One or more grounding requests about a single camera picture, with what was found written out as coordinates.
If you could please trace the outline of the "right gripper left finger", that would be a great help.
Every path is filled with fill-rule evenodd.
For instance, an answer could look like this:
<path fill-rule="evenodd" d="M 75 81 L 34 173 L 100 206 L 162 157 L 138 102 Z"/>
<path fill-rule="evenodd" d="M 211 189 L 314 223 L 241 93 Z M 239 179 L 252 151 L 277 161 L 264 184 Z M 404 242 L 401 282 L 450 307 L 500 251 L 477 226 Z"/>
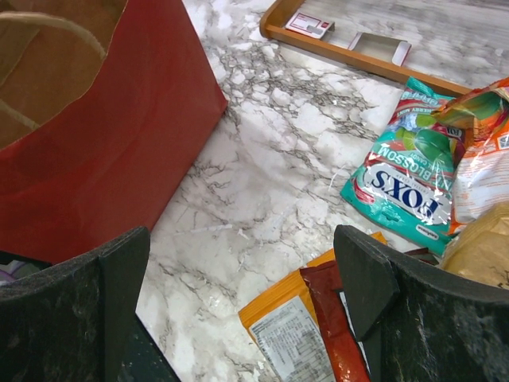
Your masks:
<path fill-rule="evenodd" d="M 24 276 L 1 271 L 3 381 L 176 381 L 135 313 L 150 233 Z"/>

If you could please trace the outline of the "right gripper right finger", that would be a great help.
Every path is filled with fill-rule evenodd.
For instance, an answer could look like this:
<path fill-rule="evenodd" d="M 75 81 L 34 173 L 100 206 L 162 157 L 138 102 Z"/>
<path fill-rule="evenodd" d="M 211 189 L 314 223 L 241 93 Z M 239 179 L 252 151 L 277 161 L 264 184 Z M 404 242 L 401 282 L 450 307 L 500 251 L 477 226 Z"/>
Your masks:
<path fill-rule="evenodd" d="M 414 259 L 349 225 L 334 251 L 373 381 L 506 381 L 508 292 Z"/>

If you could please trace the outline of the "red white chip bag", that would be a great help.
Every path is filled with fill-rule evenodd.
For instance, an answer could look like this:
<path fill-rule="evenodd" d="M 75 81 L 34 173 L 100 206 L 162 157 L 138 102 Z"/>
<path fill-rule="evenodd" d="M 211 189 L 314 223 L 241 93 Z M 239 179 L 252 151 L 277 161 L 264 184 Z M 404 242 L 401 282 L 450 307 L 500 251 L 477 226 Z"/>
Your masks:
<path fill-rule="evenodd" d="M 369 381 L 366 361 L 348 322 L 340 298 L 343 283 L 331 249 L 300 270 L 313 308 L 332 371 L 337 381 Z"/>

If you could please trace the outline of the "gold snack bag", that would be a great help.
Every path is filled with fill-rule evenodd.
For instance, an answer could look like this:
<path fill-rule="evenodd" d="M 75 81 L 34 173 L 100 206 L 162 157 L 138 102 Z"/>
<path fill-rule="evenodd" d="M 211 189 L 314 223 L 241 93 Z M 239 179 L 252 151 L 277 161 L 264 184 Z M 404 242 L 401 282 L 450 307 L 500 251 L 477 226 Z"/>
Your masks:
<path fill-rule="evenodd" d="M 508 288 L 508 203 L 492 206 L 447 246 L 439 268 L 478 283 Z"/>

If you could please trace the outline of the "green Fox's mint bag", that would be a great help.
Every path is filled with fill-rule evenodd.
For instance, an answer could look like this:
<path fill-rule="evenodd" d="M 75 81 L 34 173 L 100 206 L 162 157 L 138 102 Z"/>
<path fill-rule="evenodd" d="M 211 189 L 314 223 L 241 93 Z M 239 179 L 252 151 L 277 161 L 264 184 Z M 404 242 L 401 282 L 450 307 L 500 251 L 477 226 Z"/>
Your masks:
<path fill-rule="evenodd" d="M 413 77 L 383 133 L 340 195 L 365 217 L 441 256 L 449 235 L 454 172 L 465 133 L 433 112 L 450 97 Z"/>

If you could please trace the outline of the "small orange candy packet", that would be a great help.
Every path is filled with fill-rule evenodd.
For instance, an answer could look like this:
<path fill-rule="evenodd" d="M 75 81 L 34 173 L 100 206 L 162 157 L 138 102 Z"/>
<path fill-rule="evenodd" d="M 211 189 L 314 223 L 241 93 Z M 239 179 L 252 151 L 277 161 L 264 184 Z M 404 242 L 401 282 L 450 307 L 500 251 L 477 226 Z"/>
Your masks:
<path fill-rule="evenodd" d="M 508 79 L 455 98 L 432 116 L 465 132 L 465 152 L 453 179 L 449 225 L 453 235 L 508 201 Z"/>

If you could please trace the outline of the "red brown paper bag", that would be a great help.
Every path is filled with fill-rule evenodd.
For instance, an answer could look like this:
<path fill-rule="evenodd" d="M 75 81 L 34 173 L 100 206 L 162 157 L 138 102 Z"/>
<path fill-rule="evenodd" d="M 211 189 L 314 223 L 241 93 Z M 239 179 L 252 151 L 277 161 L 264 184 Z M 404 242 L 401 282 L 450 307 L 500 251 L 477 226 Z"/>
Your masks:
<path fill-rule="evenodd" d="M 1 249 L 152 228 L 227 101 L 181 1 L 1 4 Z"/>

